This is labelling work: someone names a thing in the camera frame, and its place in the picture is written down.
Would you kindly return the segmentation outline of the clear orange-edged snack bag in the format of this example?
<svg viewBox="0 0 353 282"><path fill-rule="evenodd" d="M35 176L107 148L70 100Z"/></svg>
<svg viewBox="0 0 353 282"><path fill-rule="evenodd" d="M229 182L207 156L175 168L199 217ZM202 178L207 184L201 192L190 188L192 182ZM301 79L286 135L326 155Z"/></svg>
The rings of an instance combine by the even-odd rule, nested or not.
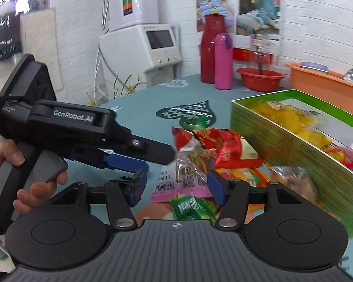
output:
<svg viewBox="0 0 353 282"><path fill-rule="evenodd" d="M191 150L176 154L176 181L187 187L206 185L216 154L212 150Z"/></svg>

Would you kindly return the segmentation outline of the red snack bag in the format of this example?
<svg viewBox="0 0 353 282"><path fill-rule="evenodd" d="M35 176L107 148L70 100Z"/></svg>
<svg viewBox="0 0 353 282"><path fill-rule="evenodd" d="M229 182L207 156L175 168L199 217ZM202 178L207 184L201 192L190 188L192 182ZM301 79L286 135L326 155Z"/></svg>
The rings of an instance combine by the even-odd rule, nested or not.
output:
<svg viewBox="0 0 353 282"><path fill-rule="evenodd" d="M260 167L263 159L241 135L228 129L198 129L188 131L172 128L178 151L207 150L215 159L216 169Z"/></svg>

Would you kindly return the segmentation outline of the green peas snack bag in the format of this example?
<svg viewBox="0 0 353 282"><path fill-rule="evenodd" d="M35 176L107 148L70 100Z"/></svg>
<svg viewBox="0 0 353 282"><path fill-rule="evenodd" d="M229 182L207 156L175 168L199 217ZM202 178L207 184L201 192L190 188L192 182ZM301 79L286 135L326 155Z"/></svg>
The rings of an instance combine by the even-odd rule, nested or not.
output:
<svg viewBox="0 0 353 282"><path fill-rule="evenodd" d="M219 207L208 199L180 196L169 200L173 216L177 220L210 220L214 225Z"/></svg>

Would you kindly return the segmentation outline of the yellow chips bag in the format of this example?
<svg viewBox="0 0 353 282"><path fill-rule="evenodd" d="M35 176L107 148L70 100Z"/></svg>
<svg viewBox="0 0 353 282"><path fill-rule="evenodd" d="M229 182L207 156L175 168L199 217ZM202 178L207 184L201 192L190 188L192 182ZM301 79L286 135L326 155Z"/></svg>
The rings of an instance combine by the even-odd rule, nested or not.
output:
<svg viewBox="0 0 353 282"><path fill-rule="evenodd" d="M331 139L316 129L323 121L321 113L301 110L277 101L258 101L250 109L321 150L332 143Z"/></svg>

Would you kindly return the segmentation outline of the white screen appliance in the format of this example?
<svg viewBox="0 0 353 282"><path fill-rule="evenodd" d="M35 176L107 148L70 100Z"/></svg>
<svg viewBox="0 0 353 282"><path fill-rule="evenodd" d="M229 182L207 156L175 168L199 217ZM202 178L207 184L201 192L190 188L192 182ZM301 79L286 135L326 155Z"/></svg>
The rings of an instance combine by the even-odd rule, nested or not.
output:
<svg viewBox="0 0 353 282"><path fill-rule="evenodd" d="M110 99L167 83L180 76L179 27L145 24L99 38L99 55Z"/></svg>

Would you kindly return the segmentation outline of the red plastic basin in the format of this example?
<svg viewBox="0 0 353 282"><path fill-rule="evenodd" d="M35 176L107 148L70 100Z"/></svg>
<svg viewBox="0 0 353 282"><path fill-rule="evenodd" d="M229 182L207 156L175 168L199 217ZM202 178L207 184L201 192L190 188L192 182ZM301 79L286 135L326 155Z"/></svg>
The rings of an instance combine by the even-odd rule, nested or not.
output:
<svg viewBox="0 0 353 282"><path fill-rule="evenodd" d="M253 91L274 92L279 88L280 81L284 78L283 74L276 71L263 70L243 67L237 69L241 75L242 84Z"/></svg>

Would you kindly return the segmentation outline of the pink thermos bottle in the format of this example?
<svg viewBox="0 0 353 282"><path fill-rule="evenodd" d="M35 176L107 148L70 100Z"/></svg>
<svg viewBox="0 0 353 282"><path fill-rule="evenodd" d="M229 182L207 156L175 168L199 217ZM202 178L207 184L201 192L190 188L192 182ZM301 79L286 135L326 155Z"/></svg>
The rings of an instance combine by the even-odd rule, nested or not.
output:
<svg viewBox="0 0 353 282"><path fill-rule="evenodd" d="M215 80L219 90L231 90L233 87L233 42L229 34L215 37Z"/></svg>

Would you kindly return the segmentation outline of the green cardboard box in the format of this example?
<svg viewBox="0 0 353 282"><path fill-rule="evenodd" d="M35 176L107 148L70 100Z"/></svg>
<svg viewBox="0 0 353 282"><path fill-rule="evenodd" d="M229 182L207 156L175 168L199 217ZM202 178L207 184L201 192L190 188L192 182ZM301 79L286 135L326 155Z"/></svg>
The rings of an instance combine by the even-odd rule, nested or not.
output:
<svg viewBox="0 0 353 282"><path fill-rule="evenodd" d="M314 130L339 146L353 143L353 115L291 89L234 100L230 123L230 129L243 136L269 165L305 168L316 187L319 204L334 214L353 237L353 171L317 146L256 113L252 107L261 101L289 104L317 115Z"/></svg>

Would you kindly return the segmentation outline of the glass pitcher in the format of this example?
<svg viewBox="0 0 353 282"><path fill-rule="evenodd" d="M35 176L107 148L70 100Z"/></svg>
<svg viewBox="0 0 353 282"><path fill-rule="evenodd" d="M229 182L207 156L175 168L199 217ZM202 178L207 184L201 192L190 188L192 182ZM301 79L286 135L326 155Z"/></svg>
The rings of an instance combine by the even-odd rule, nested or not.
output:
<svg viewBox="0 0 353 282"><path fill-rule="evenodd" d="M251 34L251 47L249 50L249 67L258 74L266 74L272 64L271 43L267 35Z"/></svg>

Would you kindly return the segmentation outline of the orange plastic basin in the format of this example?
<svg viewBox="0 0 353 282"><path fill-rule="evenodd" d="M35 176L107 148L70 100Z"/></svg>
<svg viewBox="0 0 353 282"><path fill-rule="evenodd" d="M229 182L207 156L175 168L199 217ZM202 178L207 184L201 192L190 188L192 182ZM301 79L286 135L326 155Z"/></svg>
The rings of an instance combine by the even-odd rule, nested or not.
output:
<svg viewBox="0 0 353 282"><path fill-rule="evenodd" d="M291 69L291 88L326 101L353 115L353 83L342 79L334 71L324 73L302 67L300 63L287 63Z"/></svg>

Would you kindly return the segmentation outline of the red thermos jug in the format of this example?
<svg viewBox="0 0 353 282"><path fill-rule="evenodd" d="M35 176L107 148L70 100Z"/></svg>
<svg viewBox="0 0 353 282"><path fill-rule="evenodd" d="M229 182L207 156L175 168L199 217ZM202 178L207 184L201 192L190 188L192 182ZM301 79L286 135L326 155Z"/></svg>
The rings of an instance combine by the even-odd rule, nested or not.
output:
<svg viewBox="0 0 353 282"><path fill-rule="evenodd" d="M225 34L224 16L213 13L205 16L205 27L201 38L201 81L214 84L215 80L215 37Z"/></svg>

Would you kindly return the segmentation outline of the white water purifier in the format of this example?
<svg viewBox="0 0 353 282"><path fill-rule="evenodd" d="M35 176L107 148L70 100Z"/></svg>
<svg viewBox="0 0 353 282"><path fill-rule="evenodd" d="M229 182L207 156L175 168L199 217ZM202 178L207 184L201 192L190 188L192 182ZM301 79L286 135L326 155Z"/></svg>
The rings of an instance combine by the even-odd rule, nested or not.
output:
<svg viewBox="0 0 353 282"><path fill-rule="evenodd" d="M158 22L158 0L102 0L101 27L104 30Z"/></svg>

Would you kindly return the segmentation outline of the bedding photo poster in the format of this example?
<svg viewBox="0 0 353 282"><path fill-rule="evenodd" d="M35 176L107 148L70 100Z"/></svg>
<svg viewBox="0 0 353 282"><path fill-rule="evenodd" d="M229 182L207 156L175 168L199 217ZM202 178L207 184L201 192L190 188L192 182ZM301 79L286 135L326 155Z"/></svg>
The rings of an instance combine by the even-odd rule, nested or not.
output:
<svg viewBox="0 0 353 282"><path fill-rule="evenodd" d="M204 30L206 16L213 13L224 17L228 33L280 38L281 0L196 0L197 31Z"/></svg>

